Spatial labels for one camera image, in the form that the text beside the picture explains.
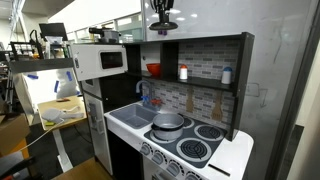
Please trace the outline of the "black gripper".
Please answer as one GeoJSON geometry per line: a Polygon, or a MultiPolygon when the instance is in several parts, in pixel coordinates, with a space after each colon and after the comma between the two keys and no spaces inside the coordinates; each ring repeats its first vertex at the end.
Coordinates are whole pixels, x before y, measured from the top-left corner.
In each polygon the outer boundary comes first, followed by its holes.
{"type": "Polygon", "coordinates": [[[159,15],[160,22],[169,21],[169,10],[174,5],[174,0],[150,0],[152,9],[159,15]]]}

